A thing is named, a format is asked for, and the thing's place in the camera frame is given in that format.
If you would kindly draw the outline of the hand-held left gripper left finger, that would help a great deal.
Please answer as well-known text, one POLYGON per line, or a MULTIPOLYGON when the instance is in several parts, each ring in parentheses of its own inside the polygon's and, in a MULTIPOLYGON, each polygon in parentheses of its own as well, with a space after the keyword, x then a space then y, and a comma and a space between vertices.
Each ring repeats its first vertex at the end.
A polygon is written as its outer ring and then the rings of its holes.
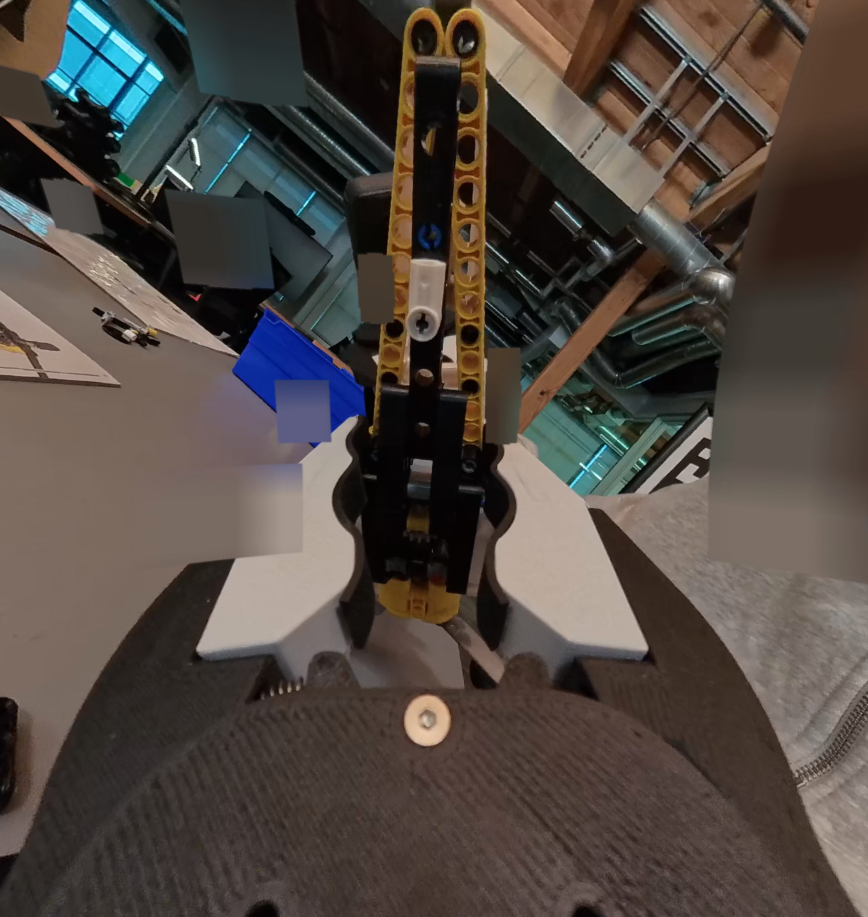
POLYGON ((305 680, 311 659, 370 636, 370 569, 359 529, 366 492, 348 419, 302 460, 302 551, 236 560, 196 648, 205 660, 275 658, 305 680))

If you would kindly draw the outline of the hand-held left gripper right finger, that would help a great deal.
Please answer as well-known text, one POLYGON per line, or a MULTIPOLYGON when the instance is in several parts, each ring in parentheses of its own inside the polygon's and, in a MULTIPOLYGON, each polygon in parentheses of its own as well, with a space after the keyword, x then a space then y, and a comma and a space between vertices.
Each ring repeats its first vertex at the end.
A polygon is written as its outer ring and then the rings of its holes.
POLYGON ((552 678, 577 659, 646 658, 648 644, 582 498, 520 443, 498 446, 487 479, 493 532, 477 626, 503 661, 529 654, 552 678))

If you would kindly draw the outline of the zebra striped lego helicopter model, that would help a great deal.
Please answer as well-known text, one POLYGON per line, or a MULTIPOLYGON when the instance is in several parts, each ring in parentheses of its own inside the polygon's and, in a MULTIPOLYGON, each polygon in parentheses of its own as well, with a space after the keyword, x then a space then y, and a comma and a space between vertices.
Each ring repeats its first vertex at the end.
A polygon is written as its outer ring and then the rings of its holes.
POLYGON ((485 444, 486 39, 468 6, 404 30, 381 325, 360 466, 363 544, 382 607, 463 625, 497 447, 485 444))

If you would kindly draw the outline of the small cluster of lego parts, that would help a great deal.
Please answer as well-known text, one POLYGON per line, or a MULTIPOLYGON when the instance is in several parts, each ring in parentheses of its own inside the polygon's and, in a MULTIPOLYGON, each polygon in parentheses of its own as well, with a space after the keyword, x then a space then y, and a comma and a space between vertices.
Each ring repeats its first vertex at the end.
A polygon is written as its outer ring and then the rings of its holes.
POLYGON ((100 318, 101 327, 112 338, 132 345, 137 343, 142 348, 159 347, 161 341, 156 329, 118 317, 111 311, 94 307, 92 312, 100 318))

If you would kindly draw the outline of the open lego instruction booklet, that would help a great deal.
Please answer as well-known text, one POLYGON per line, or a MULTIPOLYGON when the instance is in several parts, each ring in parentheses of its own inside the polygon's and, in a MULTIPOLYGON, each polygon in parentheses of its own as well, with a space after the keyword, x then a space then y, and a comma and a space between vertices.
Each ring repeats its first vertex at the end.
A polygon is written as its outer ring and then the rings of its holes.
POLYGON ((0 290, 0 380, 119 388, 119 381, 0 290))

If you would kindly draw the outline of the blue plastic bin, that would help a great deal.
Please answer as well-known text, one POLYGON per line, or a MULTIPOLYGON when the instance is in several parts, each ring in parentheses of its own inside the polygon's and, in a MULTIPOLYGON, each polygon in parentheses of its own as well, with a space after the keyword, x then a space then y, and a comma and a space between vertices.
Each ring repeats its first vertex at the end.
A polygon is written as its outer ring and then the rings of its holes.
POLYGON ((313 340, 270 310, 259 319, 234 375, 276 413, 281 444, 328 442, 364 414, 363 387, 313 340))

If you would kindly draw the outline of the marker sign on black stand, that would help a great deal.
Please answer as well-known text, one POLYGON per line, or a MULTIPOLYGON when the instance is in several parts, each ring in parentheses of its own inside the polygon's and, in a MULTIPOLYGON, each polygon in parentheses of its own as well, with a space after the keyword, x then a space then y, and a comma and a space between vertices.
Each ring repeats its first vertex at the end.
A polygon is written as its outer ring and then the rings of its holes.
POLYGON ((696 411, 646 465, 632 491, 649 494, 705 478, 710 467, 713 419, 710 404, 696 411))

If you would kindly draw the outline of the person's grey sweatshirt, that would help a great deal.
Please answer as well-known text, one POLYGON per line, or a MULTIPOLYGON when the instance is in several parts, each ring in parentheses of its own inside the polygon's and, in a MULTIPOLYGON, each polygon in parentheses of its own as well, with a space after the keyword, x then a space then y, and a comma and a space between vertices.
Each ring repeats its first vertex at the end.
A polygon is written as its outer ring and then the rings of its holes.
POLYGON ((707 479, 584 500, 632 539, 737 659, 823 851, 868 915, 868 585, 714 560, 707 479))

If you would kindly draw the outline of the white paper leaflet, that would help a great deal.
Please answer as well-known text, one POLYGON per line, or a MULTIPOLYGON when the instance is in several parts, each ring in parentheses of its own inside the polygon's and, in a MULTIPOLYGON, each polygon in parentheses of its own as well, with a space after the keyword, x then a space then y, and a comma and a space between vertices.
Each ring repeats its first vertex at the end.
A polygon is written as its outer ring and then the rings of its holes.
POLYGON ((155 290, 121 258, 89 237, 57 228, 50 216, 0 187, 0 209, 33 242, 41 242, 70 263, 143 325, 229 355, 237 353, 179 306, 155 290))

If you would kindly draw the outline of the silver ventilation duct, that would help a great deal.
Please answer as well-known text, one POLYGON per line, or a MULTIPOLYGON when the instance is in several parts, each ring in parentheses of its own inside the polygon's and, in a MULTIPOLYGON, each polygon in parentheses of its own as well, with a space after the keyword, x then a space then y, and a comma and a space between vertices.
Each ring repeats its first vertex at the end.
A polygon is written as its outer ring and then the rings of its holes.
POLYGON ((654 199, 637 213, 627 229, 647 251, 662 258, 664 265, 679 276, 679 281, 632 306, 610 334, 636 335, 638 328, 657 323, 673 331, 695 328, 715 345, 722 346, 736 286, 735 274, 654 199))

